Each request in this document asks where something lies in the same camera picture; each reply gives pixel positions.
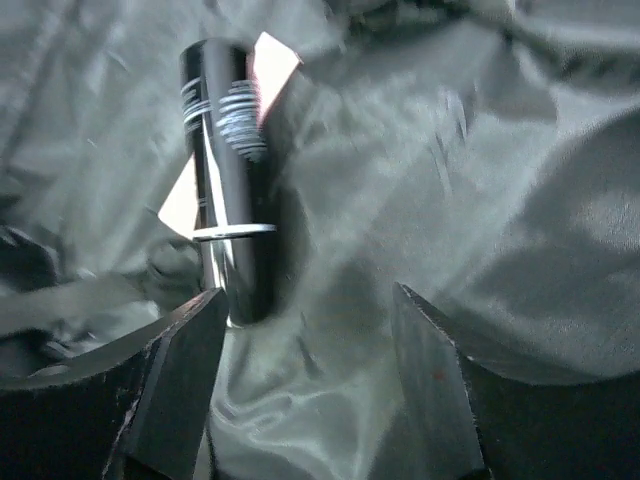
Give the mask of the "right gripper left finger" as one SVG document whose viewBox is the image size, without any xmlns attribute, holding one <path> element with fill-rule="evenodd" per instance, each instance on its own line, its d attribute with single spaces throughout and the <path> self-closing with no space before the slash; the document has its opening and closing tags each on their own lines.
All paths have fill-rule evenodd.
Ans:
<svg viewBox="0 0 640 480">
<path fill-rule="evenodd" d="M 4 479 L 190 479 L 228 316 L 221 289 L 114 342 L 1 382 Z"/>
</svg>

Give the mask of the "black cylindrical tube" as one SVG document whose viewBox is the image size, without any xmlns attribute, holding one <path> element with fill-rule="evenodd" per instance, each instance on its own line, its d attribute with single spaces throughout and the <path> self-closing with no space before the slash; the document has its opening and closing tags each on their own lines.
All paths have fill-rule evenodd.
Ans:
<svg viewBox="0 0 640 480">
<path fill-rule="evenodd" d="M 250 325 L 265 297 L 256 245 L 276 227 L 259 216 L 267 145 L 248 54 L 205 39 L 183 51 L 181 67 L 183 126 L 196 175 L 193 237 L 203 250 L 205 282 L 226 292 L 231 323 Z"/>
</svg>

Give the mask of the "pink hard-shell suitcase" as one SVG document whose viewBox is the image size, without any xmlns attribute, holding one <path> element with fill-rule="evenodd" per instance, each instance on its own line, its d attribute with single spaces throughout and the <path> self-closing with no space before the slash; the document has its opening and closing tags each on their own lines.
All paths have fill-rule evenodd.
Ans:
<svg viewBox="0 0 640 480">
<path fill-rule="evenodd" d="M 190 479 L 426 479 L 396 284 L 539 362 L 639 377 L 637 2 L 5 1 L 1 382 L 221 289 L 158 217 L 188 160 L 180 57 L 263 32 L 301 60 L 264 128 L 276 230 L 260 319 L 227 297 Z"/>
</svg>

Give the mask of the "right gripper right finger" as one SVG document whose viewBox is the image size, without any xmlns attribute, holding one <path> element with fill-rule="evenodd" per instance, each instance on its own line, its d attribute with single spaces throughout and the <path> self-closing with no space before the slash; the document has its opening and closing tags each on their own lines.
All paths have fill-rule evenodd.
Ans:
<svg viewBox="0 0 640 480">
<path fill-rule="evenodd" d="M 426 479 L 635 479 L 639 377 L 576 376 L 393 288 L 392 334 Z"/>
</svg>

